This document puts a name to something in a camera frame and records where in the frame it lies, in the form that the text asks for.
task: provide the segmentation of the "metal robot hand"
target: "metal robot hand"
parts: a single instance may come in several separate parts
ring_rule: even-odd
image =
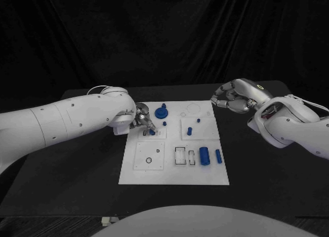
[[[228,100],[218,100],[218,96],[227,92]],[[273,99],[270,92],[246,78],[236,79],[225,83],[215,91],[211,102],[223,108],[244,114],[251,108],[259,110]]]

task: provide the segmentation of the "blue cylinder standing upright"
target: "blue cylinder standing upright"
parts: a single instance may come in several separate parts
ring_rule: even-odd
[[[201,153],[201,164],[202,165],[210,165],[210,149],[207,147],[199,148],[199,153]]]

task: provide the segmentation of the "black backdrop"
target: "black backdrop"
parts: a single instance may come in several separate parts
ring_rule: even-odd
[[[329,107],[329,1],[0,0],[0,112],[98,84],[241,77]]]

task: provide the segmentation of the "cable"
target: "cable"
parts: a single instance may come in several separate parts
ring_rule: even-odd
[[[329,109],[328,109],[325,106],[322,106],[322,105],[319,105],[319,104],[316,104],[316,103],[313,103],[313,102],[311,102],[311,101],[302,99],[300,97],[298,97],[298,96],[295,96],[295,95],[292,95],[292,94],[286,95],[285,97],[287,97],[287,98],[290,98],[290,99],[295,99],[295,100],[298,100],[299,102],[302,102],[302,101],[306,102],[308,104],[313,105],[313,106],[318,107],[319,109],[326,110],[328,113],[329,113]]]
[[[93,89],[96,89],[97,87],[106,87],[104,89],[103,89],[103,91],[107,89],[107,88],[110,88],[111,86],[109,86],[109,85],[98,85],[98,86],[96,86],[96,87],[93,87],[91,89],[90,89],[90,91],[93,90]]]

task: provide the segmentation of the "robotic hand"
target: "robotic hand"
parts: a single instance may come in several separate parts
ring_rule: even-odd
[[[100,94],[0,114],[0,174],[33,151],[106,126],[116,135],[143,125],[158,131],[146,104],[135,103],[122,87],[104,87]]]
[[[218,100],[224,92],[230,101]],[[270,92],[247,79],[225,83],[217,89],[211,102],[241,114],[251,108],[256,109],[247,124],[273,146],[285,148],[296,142],[312,154],[329,159],[329,116],[321,118],[303,102],[329,112],[326,107],[292,94],[274,98]]]

